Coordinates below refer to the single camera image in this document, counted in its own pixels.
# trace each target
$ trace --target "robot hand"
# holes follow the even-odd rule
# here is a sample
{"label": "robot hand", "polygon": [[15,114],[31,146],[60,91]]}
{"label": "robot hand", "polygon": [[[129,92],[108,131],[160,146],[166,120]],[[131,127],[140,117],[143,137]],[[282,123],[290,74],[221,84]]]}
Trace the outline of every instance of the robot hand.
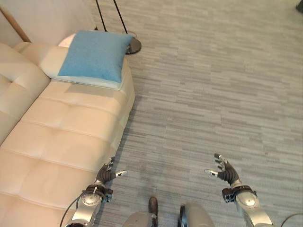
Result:
{"label": "robot hand", "polygon": [[232,167],[232,165],[222,155],[215,154],[214,160],[216,163],[219,164],[218,168],[221,171],[216,172],[213,170],[206,169],[206,170],[204,170],[204,172],[206,174],[209,174],[210,176],[215,176],[224,181],[227,181],[232,188],[234,186],[242,185],[237,171]]}
{"label": "robot hand", "polygon": [[98,174],[97,174],[97,177],[96,177],[96,180],[95,180],[95,184],[101,184],[101,185],[105,185],[107,182],[115,179],[116,177],[118,176],[124,176],[127,174],[127,171],[120,171],[120,172],[117,172],[117,173],[112,173],[111,172],[111,169],[112,169],[112,166],[114,164],[114,160],[115,160],[115,157],[111,157],[109,159],[109,162],[108,163],[105,163],[101,169],[99,170]]}
{"label": "robot hand", "polygon": [[[127,171],[117,173],[111,172],[114,160],[115,157],[111,157],[109,162],[105,163],[100,168],[94,183],[90,184],[82,191],[81,195],[75,199],[76,211],[65,227],[92,227],[101,203],[105,201],[110,202],[112,198],[113,190],[105,188],[104,185],[118,176],[124,176],[127,174]],[[61,220],[60,227],[62,226],[63,219],[68,209]]]}
{"label": "robot hand", "polygon": [[205,173],[227,181],[231,188],[224,188],[222,196],[225,202],[235,202],[237,210],[244,217],[247,227],[274,227],[266,212],[261,209],[257,193],[248,185],[242,185],[237,171],[219,154],[214,155],[220,172],[206,169]]}

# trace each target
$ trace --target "black lamp stand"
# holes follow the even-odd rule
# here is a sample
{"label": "black lamp stand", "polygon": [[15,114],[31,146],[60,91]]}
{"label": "black lamp stand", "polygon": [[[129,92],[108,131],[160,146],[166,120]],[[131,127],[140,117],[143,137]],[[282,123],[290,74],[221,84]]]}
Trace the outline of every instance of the black lamp stand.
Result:
{"label": "black lamp stand", "polygon": [[[120,20],[122,22],[123,28],[125,30],[125,33],[128,34],[127,29],[126,29],[125,24],[124,24],[124,21],[122,19],[120,10],[119,10],[118,5],[116,3],[116,0],[113,0],[113,1],[114,1],[116,9],[118,11],[118,14],[119,14]],[[103,21],[103,17],[102,17],[102,14],[101,14],[101,9],[100,9],[98,0],[96,0],[96,4],[97,4],[98,10],[99,10],[99,14],[100,14],[100,17],[101,17],[101,21],[102,21],[102,24],[103,24],[104,31],[107,32],[105,24],[104,24],[104,21]],[[126,54],[137,53],[137,52],[139,52],[141,50],[141,47],[142,47],[141,42],[139,40],[137,40],[135,37],[133,37],[132,40],[131,40],[131,43],[127,47]]]}

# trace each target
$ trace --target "white wall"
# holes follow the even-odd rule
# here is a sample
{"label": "white wall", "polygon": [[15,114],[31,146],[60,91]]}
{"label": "white wall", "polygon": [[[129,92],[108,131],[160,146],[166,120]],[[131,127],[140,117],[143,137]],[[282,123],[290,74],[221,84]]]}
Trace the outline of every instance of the white wall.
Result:
{"label": "white wall", "polygon": [[[0,0],[0,3],[34,43],[57,45],[79,30],[95,27],[85,0]],[[0,40],[6,40],[4,36],[11,37],[12,33],[0,27]]]}

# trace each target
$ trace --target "sofa cushion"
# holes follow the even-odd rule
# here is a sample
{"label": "sofa cushion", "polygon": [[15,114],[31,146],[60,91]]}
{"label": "sofa cushion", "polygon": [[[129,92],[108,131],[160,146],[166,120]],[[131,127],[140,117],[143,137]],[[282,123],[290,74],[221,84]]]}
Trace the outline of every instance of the sofa cushion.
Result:
{"label": "sofa cushion", "polygon": [[0,144],[49,81],[35,64],[0,44]]}
{"label": "sofa cushion", "polygon": [[0,226],[59,226],[116,154],[134,102],[123,71],[119,91],[52,79],[24,114],[0,147]]}

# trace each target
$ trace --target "cable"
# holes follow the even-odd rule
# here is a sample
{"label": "cable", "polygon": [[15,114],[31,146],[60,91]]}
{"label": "cable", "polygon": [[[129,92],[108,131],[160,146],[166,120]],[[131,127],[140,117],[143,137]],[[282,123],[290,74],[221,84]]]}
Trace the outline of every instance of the cable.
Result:
{"label": "cable", "polygon": [[82,196],[83,192],[68,206],[68,208],[66,209],[65,213],[63,214],[63,217],[61,219],[61,222],[60,222],[60,227],[62,227],[62,223],[63,223],[63,220],[65,218],[65,215],[66,213],[68,212],[68,210],[71,208],[71,206],[75,203],[75,201],[78,201],[79,198]]}
{"label": "cable", "polygon": [[288,219],[290,219],[291,217],[296,216],[296,215],[303,215],[303,212],[299,212],[299,213],[295,213],[295,214],[289,215],[289,216],[288,216],[287,218],[285,218],[285,220],[282,222],[281,227],[284,225],[284,223],[285,223]]}

